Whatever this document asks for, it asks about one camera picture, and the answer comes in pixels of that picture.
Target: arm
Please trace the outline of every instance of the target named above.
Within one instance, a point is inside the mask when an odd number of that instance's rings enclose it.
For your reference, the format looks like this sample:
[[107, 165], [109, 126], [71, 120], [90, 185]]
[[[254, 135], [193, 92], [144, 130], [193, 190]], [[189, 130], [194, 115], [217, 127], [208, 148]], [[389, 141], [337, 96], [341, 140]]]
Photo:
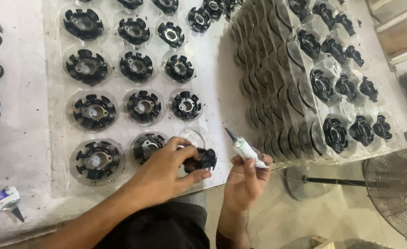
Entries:
[[220, 249], [250, 249], [247, 231], [249, 210], [262, 195], [271, 176], [272, 158], [255, 150], [269, 168], [256, 169], [255, 161], [232, 158], [233, 168], [226, 181], [222, 211], [217, 226], [216, 246]]
[[179, 137], [170, 139], [116, 193], [62, 227], [46, 239], [40, 248], [91, 249], [129, 215], [168, 201], [186, 191], [192, 184], [211, 177], [207, 170], [197, 170], [184, 178], [177, 178], [182, 162], [198, 156], [194, 146], [177, 150], [179, 144], [191, 143]]

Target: hand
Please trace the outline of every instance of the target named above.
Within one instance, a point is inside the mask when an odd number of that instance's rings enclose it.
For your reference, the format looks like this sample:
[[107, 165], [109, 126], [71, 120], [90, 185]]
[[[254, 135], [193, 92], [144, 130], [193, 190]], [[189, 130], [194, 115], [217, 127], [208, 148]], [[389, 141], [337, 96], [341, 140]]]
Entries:
[[[178, 149], [178, 145], [189, 145]], [[125, 183], [116, 195], [126, 202], [139, 202], [140, 209], [168, 201], [186, 191], [191, 185], [211, 177], [205, 169], [196, 170], [183, 178], [177, 178], [177, 171], [185, 159], [198, 159], [196, 147], [191, 142], [173, 137], [160, 150], [151, 155], [139, 171]]]
[[232, 212], [249, 211], [262, 195], [271, 176], [272, 157], [256, 149], [254, 151], [269, 168], [256, 169], [254, 159], [244, 162], [239, 155], [231, 159], [233, 168], [226, 181], [223, 205]]

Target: glue tube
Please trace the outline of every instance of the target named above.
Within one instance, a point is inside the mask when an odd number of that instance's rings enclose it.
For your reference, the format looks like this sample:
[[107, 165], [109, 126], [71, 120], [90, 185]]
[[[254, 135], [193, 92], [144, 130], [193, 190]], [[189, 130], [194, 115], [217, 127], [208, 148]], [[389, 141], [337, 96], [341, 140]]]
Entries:
[[257, 168], [269, 168], [268, 166], [265, 165], [264, 162], [259, 160], [259, 156], [257, 156], [257, 153], [254, 152], [254, 150], [251, 148], [251, 146], [245, 141], [244, 138], [241, 136], [236, 136], [234, 135], [230, 130], [225, 128], [226, 132], [229, 134], [229, 137], [233, 140], [233, 143], [231, 146], [233, 146], [233, 149], [239, 154], [239, 156], [246, 161], [249, 158], [252, 158], [256, 160], [256, 166]]
[[10, 211], [16, 218], [24, 222], [21, 211], [19, 211], [18, 204], [21, 200], [18, 190], [13, 186], [8, 186], [0, 191], [0, 210]]

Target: fan grille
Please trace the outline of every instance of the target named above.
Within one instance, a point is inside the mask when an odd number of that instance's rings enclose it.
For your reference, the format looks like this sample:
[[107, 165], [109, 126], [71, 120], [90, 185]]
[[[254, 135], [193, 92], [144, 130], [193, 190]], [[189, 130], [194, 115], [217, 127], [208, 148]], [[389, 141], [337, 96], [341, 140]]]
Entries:
[[369, 159], [363, 172], [375, 208], [407, 240], [407, 150]]

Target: fan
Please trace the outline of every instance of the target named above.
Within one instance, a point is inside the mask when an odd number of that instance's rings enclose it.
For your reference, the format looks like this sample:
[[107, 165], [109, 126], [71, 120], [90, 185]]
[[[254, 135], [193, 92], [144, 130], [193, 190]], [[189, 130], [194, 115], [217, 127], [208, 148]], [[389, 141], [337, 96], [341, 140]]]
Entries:
[[365, 160], [362, 166], [364, 181], [310, 178], [300, 167], [289, 167], [284, 172], [284, 185], [297, 200], [312, 197], [313, 192], [319, 195], [307, 182], [366, 187], [380, 215], [407, 240], [407, 149]]

